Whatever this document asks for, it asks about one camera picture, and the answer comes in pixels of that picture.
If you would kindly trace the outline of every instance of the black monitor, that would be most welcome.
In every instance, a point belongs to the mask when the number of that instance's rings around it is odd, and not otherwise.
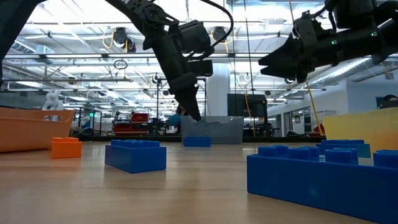
[[[251,117],[267,118],[267,98],[265,95],[247,95]],[[250,117],[244,94],[228,94],[228,116]]]

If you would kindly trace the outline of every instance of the ceiling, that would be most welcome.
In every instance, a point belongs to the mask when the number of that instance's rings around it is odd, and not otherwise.
[[[216,53],[251,53],[266,54],[278,49],[286,40],[292,30],[292,17],[288,1],[243,1],[213,0],[227,8],[233,15],[235,22],[234,35],[228,40],[229,44],[220,44]],[[229,27],[228,17],[220,10],[209,6],[199,0],[157,0],[168,14],[174,16],[181,23],[197,19],[204,22],[208,33],[216,26]],[[315,12],[323,7],[323,1],[294,1],[292,4],[295,18],[301,16],[306,10]],[[331,27],[328,19],[322,19],[325,28]],[[128,67],[125,70],[114,68],[115,61],[120,58],[52,58],[49,61],[28,58],[6,58],[3,61],[4,79],[84,79],[86,82],[40,82],[40,87],[55,87],[63,89],[72,88],[108,88],[108,89],[134,89],[132,91],[81,91],[78,93],[64,92],[65,96],[72,94],[86,98],[93,102],[124,103],[131,106],[137,103],[139,108],[147,110],[153,108],[157,91],[152,82],[154,75],[165,78],[157,60],[151,50],[143,51],[144,36],[131,24],[129,19],[113,6],[103,0],[48,0],[36,7],[18,36],[13,49],[8,56],[21,54],[21,49],[31,49],[36,54],[119,54],[124,50],[111,45],[111,34],[116,27],[125,27],[127,34],[137,46],[137,54],[148,54],[148,57],[125,58]],[[231,87],[235,88],[235,80],[243,88],[251,88],[251,79],[255,88],[278,88],[285,84],[281,78],[260,75],[261,67],[257,64],[258,58],[242,57],[233,62],[228,57],[216,59],[216,63],[230,63]],[[116,82],[104,82],[107,79],[119,79]],[[31,83],[12,83],[12,88],[32,88]],[[200,106],[204,107],[204,82],[201,85],[197,98]],[[165,90],[168,84],[164,81]],[[160,93],[162,114],[169,114],[176,107],[172,96]],[[81,103],[79,100],[69,99],[71,103]]]

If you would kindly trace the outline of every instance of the white pillar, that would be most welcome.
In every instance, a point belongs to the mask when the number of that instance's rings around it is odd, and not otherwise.
[[[213,75],[207,79],[207,116],[228,115],[229,75],[229,64],[213,64]]]

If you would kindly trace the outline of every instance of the workstation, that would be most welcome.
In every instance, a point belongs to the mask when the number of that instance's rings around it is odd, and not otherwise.
[[[397,1],[170,1],[0,1],[1,223],[398,223]]]

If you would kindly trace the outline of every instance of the yellow bin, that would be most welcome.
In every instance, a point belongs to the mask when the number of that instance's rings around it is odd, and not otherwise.
[[[380,149],[398,150],[398,108],[323,118],[328,139],[363,139],[371,154]]]

